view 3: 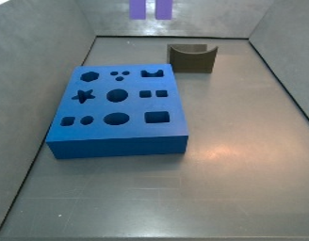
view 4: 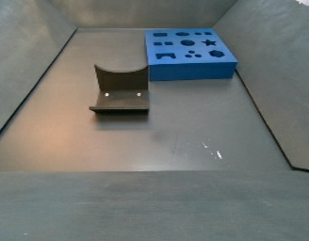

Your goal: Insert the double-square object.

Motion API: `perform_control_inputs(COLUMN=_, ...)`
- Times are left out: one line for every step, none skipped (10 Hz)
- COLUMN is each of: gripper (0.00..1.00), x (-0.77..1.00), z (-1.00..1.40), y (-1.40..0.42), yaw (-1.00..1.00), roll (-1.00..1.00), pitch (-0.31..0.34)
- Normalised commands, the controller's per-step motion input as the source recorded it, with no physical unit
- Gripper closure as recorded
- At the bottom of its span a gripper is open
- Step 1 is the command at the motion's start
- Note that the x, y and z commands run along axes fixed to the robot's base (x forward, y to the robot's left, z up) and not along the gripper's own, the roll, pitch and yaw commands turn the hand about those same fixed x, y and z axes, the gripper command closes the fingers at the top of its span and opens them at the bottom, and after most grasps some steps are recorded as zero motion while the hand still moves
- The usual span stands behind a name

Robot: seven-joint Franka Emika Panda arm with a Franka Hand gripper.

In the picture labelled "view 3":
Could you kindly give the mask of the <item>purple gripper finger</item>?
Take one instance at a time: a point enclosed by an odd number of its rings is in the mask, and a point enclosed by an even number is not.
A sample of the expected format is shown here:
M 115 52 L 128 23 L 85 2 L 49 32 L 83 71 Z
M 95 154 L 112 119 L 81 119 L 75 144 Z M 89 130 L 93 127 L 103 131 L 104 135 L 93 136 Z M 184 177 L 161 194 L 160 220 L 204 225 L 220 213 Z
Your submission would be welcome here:
M 145 0 L 129 0 L 129 17 L 132 20 L 145 19 Z
M 157 20 L 172 19 L 172 5 L 173 5 L 173 0 L 156 0 L 156 19 Z

